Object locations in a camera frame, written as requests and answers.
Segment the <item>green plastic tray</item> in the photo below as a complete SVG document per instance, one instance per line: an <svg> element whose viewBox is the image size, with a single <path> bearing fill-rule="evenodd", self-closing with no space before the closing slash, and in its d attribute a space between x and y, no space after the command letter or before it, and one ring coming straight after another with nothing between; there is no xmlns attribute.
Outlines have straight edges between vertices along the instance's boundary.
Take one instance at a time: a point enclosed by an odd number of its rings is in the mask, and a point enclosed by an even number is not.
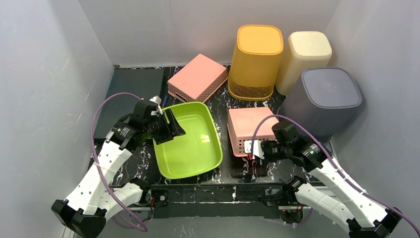
<svg viewBox="0 0 420 238"><path fill-rule="evenodd" d="M217 168L223 151L207 105L187 102L163 109L164 113L169 111L186 134L160 145L154 142L160 174L167 179L183 179Z"/></svg>

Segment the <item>grey slatted waste bin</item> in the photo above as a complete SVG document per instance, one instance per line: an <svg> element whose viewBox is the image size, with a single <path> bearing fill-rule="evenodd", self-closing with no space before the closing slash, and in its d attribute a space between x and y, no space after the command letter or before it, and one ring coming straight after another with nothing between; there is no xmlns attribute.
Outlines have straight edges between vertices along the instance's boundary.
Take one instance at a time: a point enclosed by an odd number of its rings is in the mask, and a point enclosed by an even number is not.
<svg viewBox="0 0 420 238"><path fill-rule="evenodd" d="M356 81L338 67L309 68L301 73L278 114L327 143L363 101Z"/></svg>

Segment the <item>pink perforated basket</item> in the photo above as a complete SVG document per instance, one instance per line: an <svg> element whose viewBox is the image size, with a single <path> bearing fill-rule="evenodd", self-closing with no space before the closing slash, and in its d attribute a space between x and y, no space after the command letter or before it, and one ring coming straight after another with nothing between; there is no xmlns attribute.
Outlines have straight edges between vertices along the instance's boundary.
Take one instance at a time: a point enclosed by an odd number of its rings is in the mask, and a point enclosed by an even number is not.
<svg viewBox="0 0 420 238"><path fill-rule="evenodd" d="M234 156L243 157L246 155L245 141L252 139L258 124L269 115L272 115L272 111L268 107L228 110L227 129ZM276 117L266 120L259 128L256 140L275 140L271 128L278 122Z"/></svg>
<svg viewBox="0 0 420 238"><path fill-rule="evenodd" d="M227 67L199 54L168 80L168 93L182 102L204 103L227 79Z"/></svg>

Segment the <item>orange slatted waste bin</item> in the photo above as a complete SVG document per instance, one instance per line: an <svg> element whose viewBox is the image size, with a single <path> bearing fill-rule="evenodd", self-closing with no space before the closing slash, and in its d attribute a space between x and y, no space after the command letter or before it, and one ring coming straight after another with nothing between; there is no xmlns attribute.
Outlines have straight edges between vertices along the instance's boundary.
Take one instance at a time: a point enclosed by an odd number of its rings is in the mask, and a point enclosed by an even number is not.
<svg viewBox="0 0 420 238"><path fill-rule="evenodd" d="M284 48L282 32L271 25L238 29L228 75L228 92L238 100L264 101L274 91Z"/></svg>

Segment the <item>cream bin liner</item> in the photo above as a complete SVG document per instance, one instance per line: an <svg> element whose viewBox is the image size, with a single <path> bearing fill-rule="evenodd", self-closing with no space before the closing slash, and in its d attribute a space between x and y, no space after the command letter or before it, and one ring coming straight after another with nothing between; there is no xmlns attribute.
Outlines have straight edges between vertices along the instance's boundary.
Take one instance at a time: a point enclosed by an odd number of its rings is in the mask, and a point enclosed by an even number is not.
<svg viewBox="0 0 420 238"><path fill-rule="evenodd" d="M318 31L293 32L287 43L278 68L275 83L281 95L288 95L303 71L327 66L332 56L328 38Z"/></svg>

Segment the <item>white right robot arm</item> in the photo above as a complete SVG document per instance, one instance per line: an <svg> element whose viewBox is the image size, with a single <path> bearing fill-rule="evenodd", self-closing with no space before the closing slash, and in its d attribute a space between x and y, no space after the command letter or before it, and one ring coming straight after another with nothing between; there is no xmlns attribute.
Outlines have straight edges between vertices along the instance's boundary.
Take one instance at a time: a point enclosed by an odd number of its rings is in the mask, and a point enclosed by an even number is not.
<svg viewBox="0 0 420 238"><path fill-rule="evenodd" d="M341 226L351 238L386 238L402 216L396 208L374 201L313 136L302 135L286 121L272 126L275 140L249 143L260 162L290 160L320 180L334 198L318 191L304 178L292 177L279 191L283 202L308 205Z"/></svg>

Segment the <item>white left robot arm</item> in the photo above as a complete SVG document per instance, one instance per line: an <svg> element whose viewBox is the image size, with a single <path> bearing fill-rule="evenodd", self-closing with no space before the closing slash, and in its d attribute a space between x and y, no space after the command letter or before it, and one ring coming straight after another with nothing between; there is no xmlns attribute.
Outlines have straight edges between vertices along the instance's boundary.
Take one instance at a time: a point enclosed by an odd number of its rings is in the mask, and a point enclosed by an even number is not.
<svg viewBox="0 0 420 238"><path fill-rule="evenodd" d="M133 178L116 191L109 185L145 140L162 144L185 135L173 112L162 111L159 103L158 96L140 100L132 113L114 124L81 182L64 200L53 203L52 211L63 225L83 238L96 238L124 207L151 200L151 185L143 179Z"/></svg>

